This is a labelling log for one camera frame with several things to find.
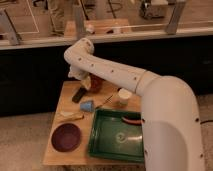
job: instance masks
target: purple plate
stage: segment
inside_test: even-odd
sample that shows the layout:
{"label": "purple plate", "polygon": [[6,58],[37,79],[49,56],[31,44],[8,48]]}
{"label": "purple plate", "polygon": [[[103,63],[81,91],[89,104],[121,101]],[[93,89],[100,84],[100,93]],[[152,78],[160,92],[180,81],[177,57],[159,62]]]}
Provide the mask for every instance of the purple plate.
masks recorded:
{"label": "purple plate", "polygon": [[52,145],[59,152],[73,151],[81,141],[80,129],[71,123],[60,125],[52,134]]}

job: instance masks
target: blue object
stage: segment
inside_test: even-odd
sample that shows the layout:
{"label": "blue object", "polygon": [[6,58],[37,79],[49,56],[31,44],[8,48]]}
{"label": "blue object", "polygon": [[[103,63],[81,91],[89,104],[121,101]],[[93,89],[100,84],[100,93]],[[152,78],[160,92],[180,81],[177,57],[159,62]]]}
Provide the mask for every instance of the blue object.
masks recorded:
{"label": "blue object", "polygon": [[93,112],[94,111],[94,101],[88,100],[80,103],[80,109],[85,112]]}

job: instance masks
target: glass window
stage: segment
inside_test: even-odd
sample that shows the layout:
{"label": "glass window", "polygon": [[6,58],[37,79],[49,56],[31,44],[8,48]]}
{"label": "glass window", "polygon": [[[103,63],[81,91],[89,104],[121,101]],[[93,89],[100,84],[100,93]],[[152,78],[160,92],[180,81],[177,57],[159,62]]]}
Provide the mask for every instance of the glass window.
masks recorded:
{"label": "glass window", "polygon": [[[70,44],[84,36],[99,42],[190,36],[213,30],[212,0],[0,0],[0,9],[1,14],[6,11],[20,45]],[[10,45],[5,22],[0,16],[0,44]]]}

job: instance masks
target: black cabinet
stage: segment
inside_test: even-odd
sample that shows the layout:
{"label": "black cabinet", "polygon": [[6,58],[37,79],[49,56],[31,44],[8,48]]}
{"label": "black cabinet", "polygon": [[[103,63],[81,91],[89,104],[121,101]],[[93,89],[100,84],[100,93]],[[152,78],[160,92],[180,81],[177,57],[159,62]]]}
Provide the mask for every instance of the black cabinet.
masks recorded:
{"label": "black cabinet", "polygon": [[[95,44],[95,55],[185,80],[196,94],[213,92],[213,36]],[[68,46],[0,51],[0,116],[54,111]]]}

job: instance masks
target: wooden table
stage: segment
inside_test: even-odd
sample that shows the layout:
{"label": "wooden table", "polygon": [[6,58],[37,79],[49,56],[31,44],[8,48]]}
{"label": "wooden table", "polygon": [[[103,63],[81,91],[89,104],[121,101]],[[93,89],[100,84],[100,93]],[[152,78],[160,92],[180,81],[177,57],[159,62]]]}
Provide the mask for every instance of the wooden table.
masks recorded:
{"label": "wooden table", "polygon": [[[50,132],[50,136],[48,139],[48,144],[46,147],[46,152],[44,155],[43,164],[44,165],[101,165],[101,164],[121,164],[127,163],[119,160],[108,160],[90,157],[87,153],[87,145],[89,142],[90,131],[92,127],[93,115],[92,113],[85,113],[84,119],[69,121],[76,124],[81,132],[82,132],[82,141],[80,146],[76,148],[72,152],[58,152],[56,151],[51,144],[51,136],[53,131],[62,123],[66,123],[66,119],[64,116],[59,114],[61,111],[66,112],[76,112],[79,113],[80,108],[79,104],[72,102],[72,96],[76,93],[78,88],[80,87],[79,81],[67,81],[64,82],[61,96],[58,102],[57,110],[55,113],[55,117],[52,124],[52,129]],[[118,87],[104,81],[103,87],[101,91],[97,94],[94,93],[86,93],[80,102],[86,100],[94,100],[95,106],[102,104],[109,96],[113,94],[111,100],[103,106],[103,108],[110,109],[122,109],[122,110],[130,110],[130,111],[140,111],[140,97],[133,95],[125,107],[119,107],[117,105],[117,89]]]}
{"label": "wooden table", "polygon": [[[104,19],[104,20],[89,20],[84,21],[84,26],[88,24],[94,26],[95,34],[106,34],[107,31],[113,27],[121,27],[122,33],[132,32],[128,19]],[[71,37],[76,35],[76,28],[74,21],[68,21],[64,31],[64,37]]]}

